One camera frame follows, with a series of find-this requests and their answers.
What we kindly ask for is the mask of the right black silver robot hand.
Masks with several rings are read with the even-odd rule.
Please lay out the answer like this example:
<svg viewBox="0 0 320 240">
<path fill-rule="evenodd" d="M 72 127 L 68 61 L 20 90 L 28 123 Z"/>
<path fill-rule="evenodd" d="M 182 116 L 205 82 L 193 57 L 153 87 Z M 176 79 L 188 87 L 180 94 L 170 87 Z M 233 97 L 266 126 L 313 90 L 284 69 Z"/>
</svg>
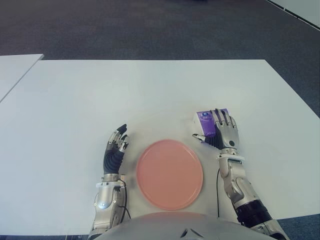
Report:
<svg viewBox="0 0 320 240">
<path fill-rule="evenodd" d="M 192 137 L 219 150 L 234 149 L 239 146 L 239 132 L 235 119 L 226 108 L 199 111 L 195 114 L 195 123 L 201 133 Z"/>
</svg>

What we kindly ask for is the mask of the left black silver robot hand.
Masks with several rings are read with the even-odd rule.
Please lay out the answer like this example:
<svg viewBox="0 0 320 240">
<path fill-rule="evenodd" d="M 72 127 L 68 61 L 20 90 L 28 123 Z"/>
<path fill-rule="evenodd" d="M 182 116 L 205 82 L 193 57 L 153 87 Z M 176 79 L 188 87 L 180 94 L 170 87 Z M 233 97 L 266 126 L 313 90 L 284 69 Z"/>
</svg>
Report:
<svg viewBox="0 0 320 240">
<path fill-rule="evenodd" d="M 123 124 L 108 139 L 103 157 L 103 173 L 105 175 L 119 173 L 125 150 L 129 145 L 129 137 L 125 134 L 126 131 L 127 125 Z"/>
</svg>

